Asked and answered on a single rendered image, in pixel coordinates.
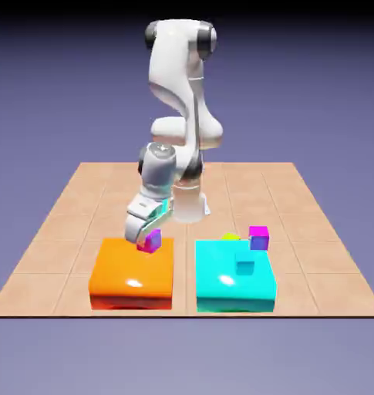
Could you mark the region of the large cyan box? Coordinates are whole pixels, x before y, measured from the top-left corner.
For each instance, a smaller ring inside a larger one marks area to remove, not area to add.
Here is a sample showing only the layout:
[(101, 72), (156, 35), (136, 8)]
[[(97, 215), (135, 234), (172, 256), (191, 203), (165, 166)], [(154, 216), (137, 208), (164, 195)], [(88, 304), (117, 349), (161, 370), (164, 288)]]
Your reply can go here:
[(277, 284), (266, 251), (255, 251), (252, 275), (236, 275), (235, 253), (249, 241), (198, 240), (195, 278), (199, 312), (272, 312)]

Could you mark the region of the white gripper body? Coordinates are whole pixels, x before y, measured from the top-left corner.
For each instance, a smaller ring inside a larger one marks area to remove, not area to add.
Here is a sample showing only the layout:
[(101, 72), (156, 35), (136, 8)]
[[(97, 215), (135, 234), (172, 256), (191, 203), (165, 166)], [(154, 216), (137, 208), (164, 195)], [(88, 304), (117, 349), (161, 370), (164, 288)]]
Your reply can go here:
[(142, 244), (152, 230), (160, 228), (174, 212), (172, 199), (133, 199), (127, 207), (125, 239)]

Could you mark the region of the large orange box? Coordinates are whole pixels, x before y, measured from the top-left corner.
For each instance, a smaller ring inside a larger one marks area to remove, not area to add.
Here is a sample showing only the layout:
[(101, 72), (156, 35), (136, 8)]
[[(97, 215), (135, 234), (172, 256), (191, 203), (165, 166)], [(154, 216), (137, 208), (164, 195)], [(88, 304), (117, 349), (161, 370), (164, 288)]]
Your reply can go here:
[(174, 240), (163, 238), (153, 253), (123, 238), (105, 238), (89, 279), (93, 309), (172, 308)]

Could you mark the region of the small magenta cube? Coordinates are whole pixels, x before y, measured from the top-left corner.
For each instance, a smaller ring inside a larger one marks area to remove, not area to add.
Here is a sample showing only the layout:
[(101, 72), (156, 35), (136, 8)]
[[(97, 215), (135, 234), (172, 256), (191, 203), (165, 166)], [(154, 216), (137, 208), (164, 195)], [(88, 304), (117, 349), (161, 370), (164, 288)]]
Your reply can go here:
[(269, 246), (270, 235), (266, 226), (249, 227), (250, 249), (255, 251), (267, 251)]
[(149, 233), (142, 244), (137, 244), (136, 248), (139, 251), (146, 253), (154, 253), (162, 244), (161, 230), (154, 229)]

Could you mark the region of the small cyan cube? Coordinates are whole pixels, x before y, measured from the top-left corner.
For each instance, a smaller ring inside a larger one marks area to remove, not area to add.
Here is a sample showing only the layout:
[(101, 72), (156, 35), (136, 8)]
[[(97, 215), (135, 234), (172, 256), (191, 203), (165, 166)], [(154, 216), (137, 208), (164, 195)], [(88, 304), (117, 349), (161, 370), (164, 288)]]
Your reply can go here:
[(235, 253), (236, 275), (252, 275), (254, 272), (254, 253), (251, 250)]

